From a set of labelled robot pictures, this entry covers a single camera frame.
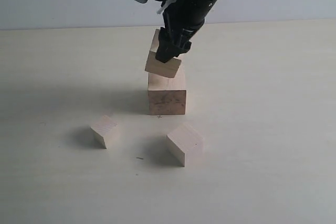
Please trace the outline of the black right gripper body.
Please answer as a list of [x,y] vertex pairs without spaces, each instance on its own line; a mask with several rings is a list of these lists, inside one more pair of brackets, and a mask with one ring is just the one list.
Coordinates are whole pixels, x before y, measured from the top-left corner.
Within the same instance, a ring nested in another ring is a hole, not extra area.
[[179,47],[200,30],[217,0],[176,0],[163,12],[165,29]]

